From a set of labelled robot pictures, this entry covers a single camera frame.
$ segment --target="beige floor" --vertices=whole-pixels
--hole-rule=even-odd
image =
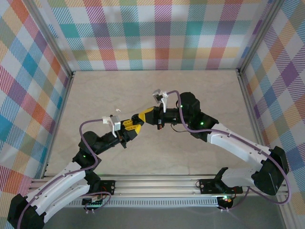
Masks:
[[[128,119],[156,105],[152,92],[158,88],[194,93],[203,112],[254,141],[235,71],[77,72],[47,174],[60,172],[78,152],[82,122],[111,114]],[[175,107],[176,100],[171,95],[168,107]],[[88,130],[103,135],[109,127],[88,124],[84,131]],[[95,169],[97,174],[214,174],[222,167],[247,166],[229,152],[189,133],[176,133],[169,125],[158,131],[145,124],[127,149],[117,145],[99,157],[102,162]]]

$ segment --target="black mounting bracket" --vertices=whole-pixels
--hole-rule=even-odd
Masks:
[[[100,180],[99,181],[99,189],[100,191],[109,192],[111,195],[114,195],[115,190],[115,180]],[[97,201],[92,201],[92,198],[83,198],[81,201],[82,205],[88,205],[87,209],[97,209],[98,207],[90,207],[90,205],[103,205],[103,198],[102,195],[99,195]]]
[[[219,170],[214,179],[200,179],[199,188],[201,194],[242,194],[243,188],[228,187],[221,179],[228,167]]]
[[[230,201],[228,200],[224,200],[222,197],[217,197],[217,202],[218,202],[218,205],[219,209],[224,209],[224,208],[231,208],[233,206],[233,202],[234,200],[231,199]]]
[[[215,179],[199,180],[201,194],[242,194],[242,187],[221,187]]]

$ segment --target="white robotic arm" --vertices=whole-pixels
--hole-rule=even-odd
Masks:
[[[18,220],[22,218],[22,229],[41,229],[57,211],[77,197],[101,192],[102,188],[113,195],[115,181],[103,181],[93,172],[101,162],[95,155],[118,143],[125,148],[126,143],[139,134],[144,123],[157,125],[158,129],[164,127],[165,123],[183,124],[192,136],[231,152],[251,166],[242,169],[225,167],[214,179],[199,180],[201,194],[233,194],[236,190],[237,193],[242,193],[241,187],[256,187],[268,195],[277,193],[284,177],[267,156],[273,158],[287,174],[288,164],[285,152],[281,148],[270,149],[230,131],[216,119],[202,113],[199,101],[191,93],[181,94],[181,100],[180,96],[178,97],[179,107],[167,109],[168,94],[170,93],[155,91],[153,96],[160,106],[135,114],[130,120],[120,122],[118,117],[103,118],[108,120],[105,123],[111,126],[111,132],[102,137],[91,131],[81,134],[80,150],[66,168],[26,197],[18,194],[12,199],[8,215],[11,225],[18,228]]]

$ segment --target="plaid wall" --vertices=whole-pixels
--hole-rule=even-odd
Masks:
[[[286,151],[305,226],[305,0],[284,2],[245,73],[264,141]]]
[[[41,171],[68,82],[21,0],[0,0],[0,228]]]
[[[272,0],[35,2],[71,68],[90,71],[235,69]]]

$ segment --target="purple cable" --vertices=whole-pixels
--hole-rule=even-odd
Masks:
[[[179,109],[179,114],[180,114],[180,118],[181,118],[181,122],[182,122],[182,125],[184,126],[184,128],[191,132],[191,133],[200,133],[200,132],[215,132],[215,133],[219,133],[219,134],[223,134],[223,135],[229,135],[228,132],[225,132],[225,131],[221,131],[221,130],[214,130],[214,129],[202,129],[202,130],[191,130],[190,128],[187,127],[185,121],[184,121],[184,118],[183,118],[183,113],[182,113],[182,109],[181,109],[181,98],[180,98],[180,94],[177,90],[173,90],[171,92],[168,92],[167,94],[172,94],[172,93],[176,93],[177,94],[177,97],[178,97],[178,109]],[[287,175],[286,173],[284,172],[284,170],[282,169],[282,167],[272,158],[270,157],[267,153],[265,153],[264,151],[261,151],[260,148],[252,145],[251,143],[243,140],[242,138],[238,137],[238,136],[235,136],[235,135],[230,135],[230,137],[246,144],[247,146],[250,146],[252,147],[253,149],[257,150],[258,152],[261,152],[261,154],[263,154],[265,157],[267,157],[268,159],[270,159],[274,164],[275,166],[280,170],[281,174],[283,175],[285,181],[286,181],[286,184],[287,184],[287,189],[288,189],[288,193],[287,193],[287,199],[282,201],[282,202],[277,202],[277,201],[274,201],[272,199],[269,199],[267,198],[265,195],[253,190],[251,187],[248,187],[251,191],[253,191],[254,193],[260,195],[261,197],[265,198],[266,200],[274,203],[274,204],[278,204],[278,205],[282,205],[282,204],[286,204],[290,201],[291,199],[291,186],[290,186],[290,182],[287,178]]]
[[[109,196],[109,198],[108,198],[108,200],[107,200],[102,206],[100,206],[99,208],[95,209],[94,211],[99,211],[99,210],[101,210],[105,205],[107,205],[107,204],[109,203],[109,201],[110,201],[110,199],[111,199],[111,193],[110,193],[110,192],[94,192],[94,193],[90,193],[89,195],[92,196],[92,195],[99,195],[99,194],[107,194],[107,195]]]
[[[248,187],[248,189],[247,189],[245,195],[243,196],[243,198],[234,207],[231,207],[230,210],[233,210],[237,206],[241,205],[244,202],[244,200],[246,199],[247,195],[249,194],[249,191],[250,191],[250,187]]]
[[[84,144],[86,145],[86,147],[88,148],[88,150],[90,151],[90,153],[92,154],[92,156],[94,157],[94,164],[92,166],[89,166],[87,168],[82,168],[82,169],[78,169],[78,170],[75,170],[75,171],[72,171],[72,172],[69,172],[69,173],[65,173],[65,176],[67,175],[71,175],[71,174],[74,174],[74,173],[78,173],[78,172],[82,172],[82,171],[85,171],[85,170],[88,170],[88,169],[91,169],[95,166],[97,166],[97,163],[98,163],[98,160],[97,160],[97,156],[95,155],[95,153],[93,152],[93,150],[90,148],[89,144],[87,143],[86,139],[84,138],[84,135],[82,134],[82,127],[87,124],[87,123],[94,123],[94,122],[100,122],[102,121],[103,119],[95,119],[95,120],[89,120],[89,121],[86,121],[86,122],[83,122],[81,125],[80,125],[80,135],[81,135],[81,139],[82,141],[84,142]],[[51,181],[50,183],[48,183],[44,188],[42,188],[40,190],[39,193],[37,193],[37,196],[41,195],[43,193],[43,191],[45,191],[48,187],[50,187],[55,181],[57,181],[58,179],[64,177],[63,175],[55,178],[53,181]],[[19,220],[18,220],[18,224],[17,224],[17,229],[20,229],[20,225],[21,225],[21,221],[22,221],[22,218],[23,218],[23,215],[25,213],[25,211],[29,208],[29,206],[33,203],[33,201],[35,200],[35,198],[31,199],[29,201],[29,203],[25,206],[25,208],[23,209],[23,211],[21,212],[20,214],[20,217],[19,217]]]

